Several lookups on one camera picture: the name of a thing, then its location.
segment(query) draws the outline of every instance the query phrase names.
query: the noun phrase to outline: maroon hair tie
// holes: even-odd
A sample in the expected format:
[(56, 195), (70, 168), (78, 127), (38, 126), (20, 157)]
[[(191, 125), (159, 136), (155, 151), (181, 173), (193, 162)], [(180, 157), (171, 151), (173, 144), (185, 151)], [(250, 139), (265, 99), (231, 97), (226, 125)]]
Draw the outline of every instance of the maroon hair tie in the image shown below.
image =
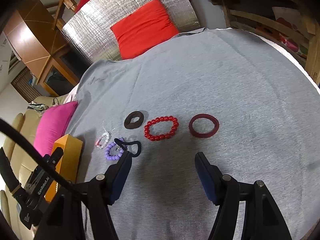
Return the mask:
[[(214, 123), (214, 128), (212, 131), (210, 131), (209, 133), (198, 133), (193, 129), (193, 122), (197, 119), (200, 118), (204, 118), (204, 119), (209, 119), (211, 122)], [(213, 117), (212, 115), (209, 114), (197, 114), (194, 117), (191, 118), (190, 122), (189, 122), (189, 130), (190, 133), (194, 136), (194, 137), (198, 137), (198, 138), (209, 138), (212, 135), (214, 135), (219, 129), (219, 121)]]

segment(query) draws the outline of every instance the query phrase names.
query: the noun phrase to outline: bolt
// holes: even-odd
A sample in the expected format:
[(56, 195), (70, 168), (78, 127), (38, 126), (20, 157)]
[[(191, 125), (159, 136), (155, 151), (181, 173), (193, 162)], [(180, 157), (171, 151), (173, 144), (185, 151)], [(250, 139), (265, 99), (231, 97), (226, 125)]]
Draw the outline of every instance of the bolt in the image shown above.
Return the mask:
[(231, 180), (231, 176), (228, 175), (228, 174), (225, 174), (222, 176), (222, 179), (225, 180), (225, 181), (230, 181)]
[(256, 182), (257, 182), (257, 185), (259, 187), (263, 187), (264, 186), (264, 182), (262, 180), (257, 180)]
[(98, 174), (96, 180), (103, 180), (105, 178), (104, 174)]

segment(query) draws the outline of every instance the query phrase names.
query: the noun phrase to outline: yellow box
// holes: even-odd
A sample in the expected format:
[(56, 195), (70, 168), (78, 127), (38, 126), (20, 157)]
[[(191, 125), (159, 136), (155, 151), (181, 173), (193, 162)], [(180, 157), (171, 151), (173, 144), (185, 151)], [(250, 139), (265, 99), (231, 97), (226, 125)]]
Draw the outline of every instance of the yellow box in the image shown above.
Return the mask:
[[(57, 147), (61, 147), (63, 150), (63, 156), (56, 165), (56, 172), (71, 182), (76, 182), (82, 144), (82, 141), (70, 134), (59, 138), (53, 144), (52, 153)], [(53, 181), (44, 196), (45, 200), (51, 202), (57, 190), (58, 184)]]

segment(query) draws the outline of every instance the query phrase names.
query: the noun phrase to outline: black hair tie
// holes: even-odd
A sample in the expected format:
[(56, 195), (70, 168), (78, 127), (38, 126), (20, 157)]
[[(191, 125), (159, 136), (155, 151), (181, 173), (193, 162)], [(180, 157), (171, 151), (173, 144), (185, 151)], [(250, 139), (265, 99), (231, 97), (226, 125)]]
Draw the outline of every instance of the black hair tie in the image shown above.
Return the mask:
[[(139, 120), (131, 122), (131, 120), (135, 117), (138, 117)], [(143, 124), (143, 119), (143, 113), (141, 113), (140, 111), (134, 111), (131, 114), (129, 114), (127, 118), (124, 120), (124, 127), (127, 129), (136, 129)]]

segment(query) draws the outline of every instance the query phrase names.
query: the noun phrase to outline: pink pillow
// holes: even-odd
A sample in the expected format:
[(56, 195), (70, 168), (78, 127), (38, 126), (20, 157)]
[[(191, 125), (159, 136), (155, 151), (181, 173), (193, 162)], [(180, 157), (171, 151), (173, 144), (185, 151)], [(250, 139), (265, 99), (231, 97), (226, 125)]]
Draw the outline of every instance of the pink pillow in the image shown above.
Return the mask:
[(51, 155), (53, 143), (64, 136), (73, 113), (78, 106), (77, 101), (47, 109), (40, 119), (33, 146), (43, 157)]

